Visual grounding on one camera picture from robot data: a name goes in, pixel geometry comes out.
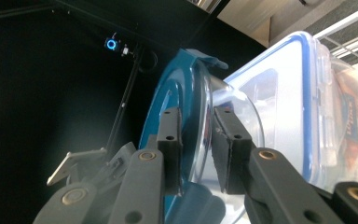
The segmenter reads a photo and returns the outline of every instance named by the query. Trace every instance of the blue lid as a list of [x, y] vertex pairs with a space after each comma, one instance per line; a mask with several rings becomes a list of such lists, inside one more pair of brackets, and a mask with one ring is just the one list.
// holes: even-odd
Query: blue lid
[[[214, 57], [195, 49], [180, 49], [168, 64], [155, 90], [147, 114], [139, 148], [144, 148], [150, 134], [158, 134], [159, 118], [167, 108], [177, 106], [182, 112], [182, 178], [200, 178], [209, 141], [209, 114], [212, 95], [207, 65], [228, 68]], [[173, 197], [165, 197], [165, 213], [169, 212]]]

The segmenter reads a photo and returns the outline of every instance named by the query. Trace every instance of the bolt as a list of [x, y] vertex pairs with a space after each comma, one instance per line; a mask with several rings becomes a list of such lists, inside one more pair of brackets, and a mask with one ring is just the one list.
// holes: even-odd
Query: bolt
[[139, 155], [139, 159], [141, 161], [151, 161], [157, 157], [156, 153], [154, 152], [143, 152]]
[[80, 202], [87, 196], [85, 189], [71, 189], [66, 192], [62, 197], [62, 203], [65, 205], [71, 205], [73, 203]]
[[268, 160], [268, 161], [275, 160], [277, 158], [275, 153], [273, 153], [272, 151], [266, 151], [266, 150], [260, 151], [258, 153], [258, 155], [261, 158], [263, 158], [264, 160]]

